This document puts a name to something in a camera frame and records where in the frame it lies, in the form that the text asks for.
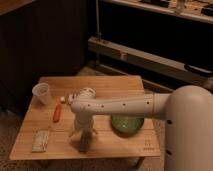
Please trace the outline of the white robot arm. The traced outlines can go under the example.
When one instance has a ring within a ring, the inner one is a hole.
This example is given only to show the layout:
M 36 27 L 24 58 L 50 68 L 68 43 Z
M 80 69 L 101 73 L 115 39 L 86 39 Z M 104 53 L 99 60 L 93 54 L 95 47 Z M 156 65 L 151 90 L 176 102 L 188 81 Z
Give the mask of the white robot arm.
M 97 99 L 93 89 L 84 88 L 71 102 L 71 111 L 77 130 L 89 130 L 95 115 L 162 119 L 164 171 L 213 171 L 213 93 L 202 87 L 112 99 Z

